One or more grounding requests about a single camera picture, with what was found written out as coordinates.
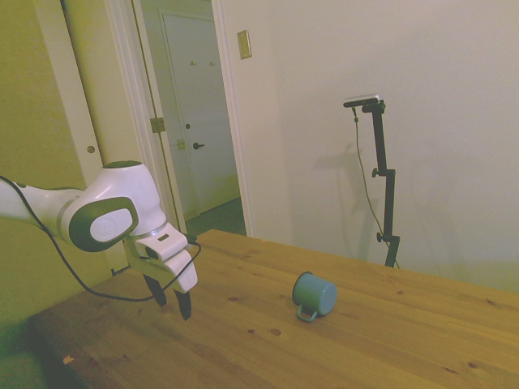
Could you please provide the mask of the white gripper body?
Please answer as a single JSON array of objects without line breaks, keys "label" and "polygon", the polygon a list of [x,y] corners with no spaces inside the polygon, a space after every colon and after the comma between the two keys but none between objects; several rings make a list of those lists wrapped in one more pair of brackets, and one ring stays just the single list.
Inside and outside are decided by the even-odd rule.
[{"label": "white gripper body", "polygon": [[135,270],[161,284],[173,281],[172,287],[183,293],[189,292],[198,282],[187,245],[187,239],[182,234],[175,236],[172,233],[124,239],[128,263]]}]

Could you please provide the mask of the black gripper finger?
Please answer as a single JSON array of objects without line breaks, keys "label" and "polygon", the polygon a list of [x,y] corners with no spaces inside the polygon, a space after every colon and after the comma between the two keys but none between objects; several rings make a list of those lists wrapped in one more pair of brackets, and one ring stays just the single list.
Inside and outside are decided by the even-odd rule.
[{"label": "black gripper finger", "polygon": [[165,306],[167,304],[167,298],[160,283],[150,276],[144,275],[144,280],[148,286],[152,297],[155,299],[159,306]]},{"label": "black gripper finger", "polygon": [[181,292],[177,289],[174,290],[175,297],[178,300],[178,308],[182,318],[187,321],[191,317],[192,306],[191,306],[191,295],[189,292]]}]

